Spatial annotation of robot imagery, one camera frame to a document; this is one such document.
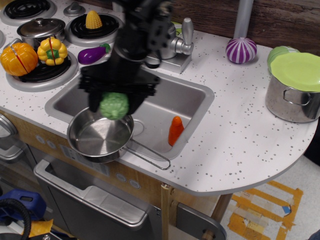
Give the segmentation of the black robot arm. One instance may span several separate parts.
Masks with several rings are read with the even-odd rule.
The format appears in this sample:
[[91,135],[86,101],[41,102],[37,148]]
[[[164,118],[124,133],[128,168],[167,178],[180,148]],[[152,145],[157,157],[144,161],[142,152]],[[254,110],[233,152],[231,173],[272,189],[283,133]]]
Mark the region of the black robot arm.
[[154,96],[159,77],[142,68],[156,69],[160,65],[146,62],[154,53],[162,61],[160,50],[167,46],[171,23],[170,0],[118,0],[125,21],[118,29],[109,60],[85,66],[80,71],[79,88],[88,93],[88,106],[96,112],[103,93],[123,93],[128,96],[128,114],[133,114],[145,98]]

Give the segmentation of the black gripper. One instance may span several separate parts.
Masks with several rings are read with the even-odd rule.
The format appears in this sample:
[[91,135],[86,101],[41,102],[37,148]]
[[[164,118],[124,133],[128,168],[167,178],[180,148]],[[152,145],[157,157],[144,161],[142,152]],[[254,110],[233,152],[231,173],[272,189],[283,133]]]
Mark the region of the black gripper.
[[144,102],[146,96],[153,96],[161,79],[141,67],[140,62],[110,58],[99,64],[84,66],[80,71],[78,87],[89,93],[88,106],[97,112],[103,98],[102,92],[125,93],[128,96],[132,115]]

